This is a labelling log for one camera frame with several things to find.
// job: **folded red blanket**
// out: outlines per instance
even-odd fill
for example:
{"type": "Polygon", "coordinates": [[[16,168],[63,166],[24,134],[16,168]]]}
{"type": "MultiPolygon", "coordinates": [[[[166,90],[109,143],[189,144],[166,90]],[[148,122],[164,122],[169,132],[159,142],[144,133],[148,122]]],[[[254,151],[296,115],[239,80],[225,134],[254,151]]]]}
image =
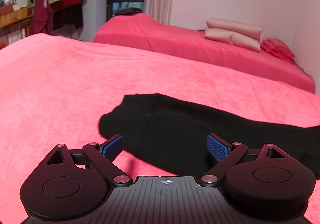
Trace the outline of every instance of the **folded red blanket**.
{"type": "Polygon", "coordinates": [[[278,39],[268,38],[263,40],[261,44],[261,49],[263,49],[266,53],[271,54],[277,58],[295,64],[293,52],[285,43],[278,39]]]}

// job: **bed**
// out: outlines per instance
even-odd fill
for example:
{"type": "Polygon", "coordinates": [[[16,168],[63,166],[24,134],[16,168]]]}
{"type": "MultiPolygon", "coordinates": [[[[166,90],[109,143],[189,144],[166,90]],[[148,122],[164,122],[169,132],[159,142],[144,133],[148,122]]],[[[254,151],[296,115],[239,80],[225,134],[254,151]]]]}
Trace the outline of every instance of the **bed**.
{"type": "Polygon", "coordinates": [[[169,54],[316,91],[312,77],[294,64],[264,51],[257,53],[203,36],[204,32],[163,25],[146,14],[137,14],[112,18],[97,31],[94,42],[169,54]]]}
{"type": "MultiPolygon", "coordinates": [[[[0,220],[21,223],[20,186],[59,143],[105,141],[100,117],[124,95],[160,93],[256,121],[320,125],[320,97],[282,82],[134,48],[44,34],[0,51],[0,220]]],[[[128,152],[114,162],[137,175],[171,176],[128,152]]],[[[320,223],[320,181],[306,217],[320,223]]]]}

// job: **purple garment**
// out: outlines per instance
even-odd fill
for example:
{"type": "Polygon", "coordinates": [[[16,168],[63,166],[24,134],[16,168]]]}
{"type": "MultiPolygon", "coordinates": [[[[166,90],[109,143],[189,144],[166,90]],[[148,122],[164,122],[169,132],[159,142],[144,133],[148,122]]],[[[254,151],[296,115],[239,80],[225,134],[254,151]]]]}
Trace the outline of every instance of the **purple garment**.
{"type": "Polygon", "coordinates": [[[33,18],[34,34],[51,34],[52,32],[53,11],[48,0],[46,0],[46,7],[44,6],[44,1],[45,0],[36,0],[35,15],[33,18]]]}

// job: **metal screw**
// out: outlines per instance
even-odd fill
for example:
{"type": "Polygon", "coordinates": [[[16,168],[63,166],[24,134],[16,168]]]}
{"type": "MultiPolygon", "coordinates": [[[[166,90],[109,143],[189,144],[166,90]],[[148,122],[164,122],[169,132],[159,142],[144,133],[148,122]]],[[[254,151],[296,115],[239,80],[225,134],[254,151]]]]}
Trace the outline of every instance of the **metal screw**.
{"type": "Polygon", "coordinates": [[[218,178],[214,175],[205,175],[204,177],[202,177],[202,181],[204,181],[205,183],[214,183],[218,180],[218,178]]]}
{"type": "Polygon", "coordinates": [[[116,183],[127,183],[128,181],[130,181],[130,178],[126,175],[119,175],[115,177],[116,183]]]}

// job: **pink bed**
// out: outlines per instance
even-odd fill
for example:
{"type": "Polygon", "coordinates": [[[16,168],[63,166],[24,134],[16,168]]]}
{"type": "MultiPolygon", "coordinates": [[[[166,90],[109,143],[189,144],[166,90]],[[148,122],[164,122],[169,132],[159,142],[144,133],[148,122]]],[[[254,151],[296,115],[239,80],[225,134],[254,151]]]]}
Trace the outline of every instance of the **pink bed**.
{"type": "MultiPolygon", "coordinates": [[[[160,93],[247,119],[320,125],[320,97],[310,92],[207,63],[115,45],[44,34],[0,51],[0,220],[26,213],[20,186],[59,143],[69,149],[105,141],[100,117],[124,95],[160,93]]],[[[115,164],[133,178],[170,176],[122,152],[115,164]]],[[[320,223],[320,181],[306,217],[320,223]]]]}
{"type": "Polygon", "coordinates": [[[169,54],[316,91],[312,77],[293,64],[264,51],[257,53],[203,36],[203,32],[163,25],[146,14],[137,14],[112,18],[97,31],[94,42],[169,54]]]}

